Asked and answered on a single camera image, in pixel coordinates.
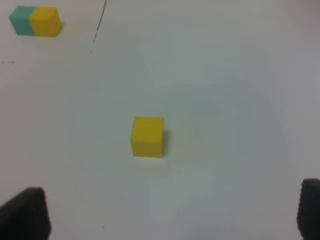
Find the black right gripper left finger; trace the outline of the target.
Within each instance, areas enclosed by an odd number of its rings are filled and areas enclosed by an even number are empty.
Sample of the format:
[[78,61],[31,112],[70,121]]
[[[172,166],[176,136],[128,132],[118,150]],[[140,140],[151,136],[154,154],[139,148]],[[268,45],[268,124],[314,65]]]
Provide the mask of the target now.
[[29,187],[0,206],[2,240],[47,240],[51,221],[46,194],[41,187]]

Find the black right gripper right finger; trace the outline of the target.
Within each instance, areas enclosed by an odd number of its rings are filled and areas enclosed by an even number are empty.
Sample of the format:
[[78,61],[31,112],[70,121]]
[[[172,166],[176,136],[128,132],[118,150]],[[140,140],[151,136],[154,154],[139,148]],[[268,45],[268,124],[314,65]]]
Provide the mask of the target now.
[[320,180],[304,179],[297,211],[297,228],[303,240],[320,239]]

